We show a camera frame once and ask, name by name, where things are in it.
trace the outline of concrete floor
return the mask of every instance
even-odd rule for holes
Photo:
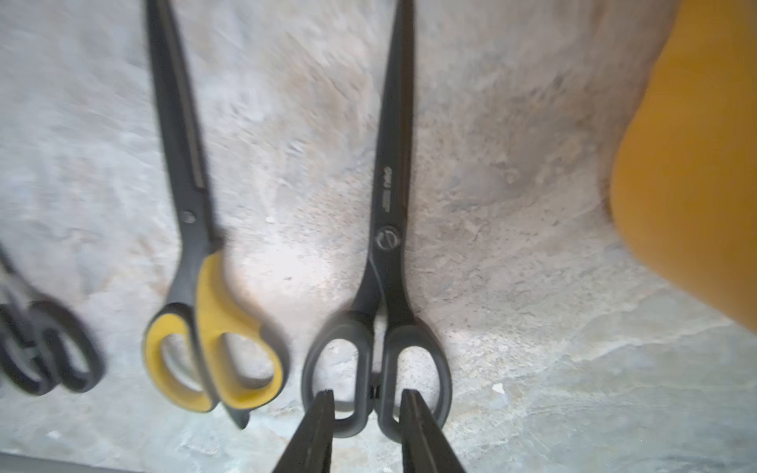
[[[107,355],[83,395],[0,379],[0,450],[134,471],[267,472],[299,371],[365,259],[392,0],[176,0],[229,278],[285,336],[282,394],[238,431],[152,386],[142,332],[178,238],[140,2],[0,2],[0,239]],[[606,207],[672,0],[418,0],[407,248],[468,471],[757,471],[757,338],[650,274]],[[254,356],[250,347],[238,351]],[[326,365],[347,372],[348,347]],[[422,353],[402,385],[430,398]],[[348,399],[344,379],[332,375]],[[333,471],[400,471],[375,420]]]

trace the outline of yellow-handled scissors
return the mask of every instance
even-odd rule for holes
[[[192,105],[176,21],[168,0],[146,0],[155,103],[166,166],[179,220],[182,253],[165,307],[145,332],[143,354],[157,388],[179,407],[208,412],[218,402],[240,428],[249,411],[268,403],[285,381],[285,352],[273,333],[249,316],[226,287],[222,244],[213,224],[199,129]],[[224,335],[236,333],[259,344],[273,363],[273,378],[258,388],[244,386],[229,358]],[[192,353],[201,391],[183,384],[162,351],[171,335],[184,338]]]

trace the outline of black handle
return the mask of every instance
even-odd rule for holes
[[[439,400],[433,416],[439,428],[444,426],[452,406],[452,374],[447,358],[439,342],[423,322],[400,325],[387,330],[384,338],[384,359],[382,360],[381,396],[376,400],[378,426],[384,435],[400,443],[402,434],[400,423],[394,420],[394,392],[397,390],[397,362],[405,348],[420,347],[431,354],[439,374]]]
[[[32,302],[28,316],[37,349],[43,361],[61,384],[74,393],[92,389],[105,373],[105,365],[84,326],[61,305],[50,300]],[[62,336],[68,337],[84,356],[86,370],[73,367]]]
[[[42,396],[49,393],[58,382],[36,349],[31,328],[19,326],[23,321],[19,317],[14,318],[12,310],[12,306],[0,306],[0,366],[19,389],[33,396]],[[11,355],[13,352],[23,359],[25,369],[16,364]],[[29,376],[28,372],[33,372],[34,377]]]
[[[316,337],[302,369],[302,403],[307,411],[313,405],[313,374],[318,358],[333,340],[346,340],[357,348],[357,375],[355,377],[355,407],[352,415],[337,419],[334,437],[352,437],[359,434],[368,423],[373,411],[371,401],[371,370],[373,367],[373,317],[350,311],[340,314]]]

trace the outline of scissors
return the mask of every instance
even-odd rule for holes
[[[209,412],[221,402],[237,426],[244,428],[250,410],[281,391],[285,354],[273,332],[235,302],[224,282],[223,244],[213,223],[209,181],[176,21],[168,0],[146,0],[145,7],[157,115],[182,241],[166,305],[145,332],[145,365],[157,389],[177,406]],[[228,333],[251,339],[263,348],[273,364],[268,384],[249,387],[240,379],[224,340]],[[189,347],[200,391],[171,372],[161,349],[171,335],[179,335]]]
[[[81,354],[85,371],[72,363],[65,339]],[[103,359],[81,322],[26,283],[1,248],[0,366],[15,385],[34,396],[47,394],[59,384],[84,393],[105,372]]]
[[[394,420],[394,392],[397,360],[400,352],[408,347],[426,349],[436,365],[440,392],[433,415],[440,428],[447,420],[452,403],[452,375],[447,358],[430,329],[413,315],[403,279],[413,142],[413,37],[413,2],[399,0],[378,124],[368,262],[352,305],[316,337],[302,373],[302,399],[307,409],[314,399],[316,362],[326,345],[343,339],[357,348],[354,412],[345,419],[336,420],[336,437],[352,437],[360,433],[368,422],[368,415],[375,409],[384,435],[400,442],[400,426]],[[378,383],[372,386],[373,322],[382,301],[386,306],[388,326],[382,373],[377,378]]]

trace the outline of yellow object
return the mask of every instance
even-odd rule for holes
[[[214,406],[210,396],[203,391],[195,391],[186,387],[181,381],[168,369],[161,345],[163,340],[171,335],[181,335],[187,347],[192,346],[189,337],[189,327],[184,319],[173,313],[166,313],[159,316],[150,325],[143,349],[145,352],[145,365],[147,372],[155,383],[155,386],[171,402],[187,410],[196,412],[207,412]]]
[[[757,3],[682,2],[611,199],[636,257],[757,331]]]
[[[205,258],[198,276],[195,323],[197,324],[202,359],[220,399],[234,409],[249,410],[271,401],[284,381],[282,363],[273,348],[260,336],[261,325],[234,301],[223,280],[221,252]],[[190,328],[176,314],[158,316],[145,336],[144,355],[148,373],[157,388],[173,403],[184,409],[207,412],[214,406],[208,393],[197,392],[181,383],[168,369],[161,344],[170,335],[182,335],[187,345],[196,349],[189,336]],[[223,336],[236,333],[259,344],[273,363],[273,379],[269,384],[250,389],[240,384]]]

